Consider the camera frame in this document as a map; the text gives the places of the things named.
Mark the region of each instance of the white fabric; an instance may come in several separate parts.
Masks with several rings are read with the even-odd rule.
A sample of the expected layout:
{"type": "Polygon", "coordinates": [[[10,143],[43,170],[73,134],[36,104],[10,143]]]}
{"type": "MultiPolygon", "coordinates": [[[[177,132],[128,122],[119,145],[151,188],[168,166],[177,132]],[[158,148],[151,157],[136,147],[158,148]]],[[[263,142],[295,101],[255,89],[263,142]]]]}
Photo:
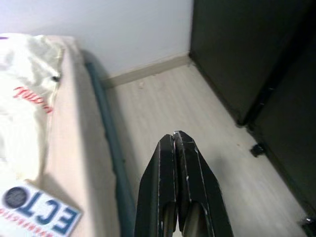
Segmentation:
{"type": "Polygon", "coordinates": [[[45,36],[0,35],[0,181],[38,181],[62,51],[45,36]]]}
{"type": "Polygon", "coordinates": [[[91,79],[76,41],[65,49],[41,188],[82,211],[74,237],[119,237],[115,175],[91,79]]]}

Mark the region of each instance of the white bedsheet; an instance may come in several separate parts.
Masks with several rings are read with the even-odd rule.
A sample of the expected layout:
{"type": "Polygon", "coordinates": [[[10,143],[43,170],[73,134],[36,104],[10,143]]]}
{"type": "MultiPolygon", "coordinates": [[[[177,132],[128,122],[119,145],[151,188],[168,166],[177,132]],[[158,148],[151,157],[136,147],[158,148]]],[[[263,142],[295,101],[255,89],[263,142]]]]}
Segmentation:
{"type": "Polygon", "coordinates": [[[76,41],[49,38],[65,52],[41,188],[83,212],[72,236],[118,237],[116,179],[91,80],[76,41]]]}

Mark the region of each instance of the cabinet door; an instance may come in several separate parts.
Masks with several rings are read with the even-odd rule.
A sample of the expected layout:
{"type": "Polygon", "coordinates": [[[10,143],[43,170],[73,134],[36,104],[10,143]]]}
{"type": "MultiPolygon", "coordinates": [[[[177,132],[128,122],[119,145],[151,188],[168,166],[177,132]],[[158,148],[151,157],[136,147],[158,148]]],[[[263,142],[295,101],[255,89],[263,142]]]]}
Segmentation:
{"type": "Polygon", "coordinates": [[[243,120],[311,0],[195,0],[190,56],[243,120]]]}
{"type": "Polygon", "coordinates": [[[253,127],[303,206],[316,213],[316,36],[253,127]]]}

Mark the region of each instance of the white wall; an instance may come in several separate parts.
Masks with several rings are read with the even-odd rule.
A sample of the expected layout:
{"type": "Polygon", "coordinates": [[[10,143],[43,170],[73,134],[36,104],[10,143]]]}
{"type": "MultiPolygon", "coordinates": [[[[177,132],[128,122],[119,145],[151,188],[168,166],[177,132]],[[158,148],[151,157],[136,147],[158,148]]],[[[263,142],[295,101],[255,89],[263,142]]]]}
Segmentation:
{"type": "Polygon", "coordinates": [[[109,76],[189,50],[193,0],[2,0],[0,32],[75,36],[109,76]]]}

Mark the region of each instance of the blue circular logo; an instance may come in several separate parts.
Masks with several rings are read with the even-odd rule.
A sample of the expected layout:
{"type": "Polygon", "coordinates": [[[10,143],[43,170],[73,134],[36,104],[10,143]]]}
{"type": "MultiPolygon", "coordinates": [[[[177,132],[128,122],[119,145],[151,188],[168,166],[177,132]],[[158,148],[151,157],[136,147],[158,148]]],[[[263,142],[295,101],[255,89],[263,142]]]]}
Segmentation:
{"type": "Polygon", "coordinates": [[[4,195],[4,203],[8,208],[18,208],[23,206],[27,200],[27,192],[21,187],[9,189],[4,195]]]}

